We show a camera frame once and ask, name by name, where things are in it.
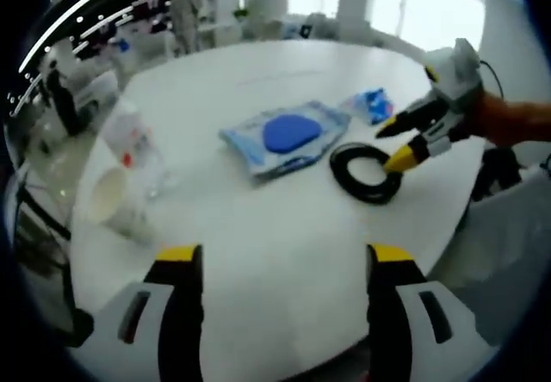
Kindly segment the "person's right hand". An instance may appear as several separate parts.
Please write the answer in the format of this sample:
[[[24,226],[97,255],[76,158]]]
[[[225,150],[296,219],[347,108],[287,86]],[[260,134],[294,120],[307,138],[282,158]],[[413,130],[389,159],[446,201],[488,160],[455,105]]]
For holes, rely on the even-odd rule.
[[[511,146],[509,133],[511,116],[503,99],[485,92],[473,109],[465,115],[464,132],[477,136],[498,146]]]

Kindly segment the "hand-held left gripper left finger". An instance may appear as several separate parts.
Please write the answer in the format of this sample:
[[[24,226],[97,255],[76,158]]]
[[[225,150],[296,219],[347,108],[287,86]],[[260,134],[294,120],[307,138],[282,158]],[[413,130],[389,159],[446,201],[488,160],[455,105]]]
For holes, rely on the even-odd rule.
[[[200,381],[202,246],[161,250],[94,316],[79,362],[97,381]]]

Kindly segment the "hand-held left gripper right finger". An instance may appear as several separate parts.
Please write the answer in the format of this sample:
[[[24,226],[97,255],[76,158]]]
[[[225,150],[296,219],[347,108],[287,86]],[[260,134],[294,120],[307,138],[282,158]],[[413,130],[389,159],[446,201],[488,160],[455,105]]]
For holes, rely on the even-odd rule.
[[[406,250],[371,243],[367,254],[370,379],[469,381],[495,352],[473,312]]]

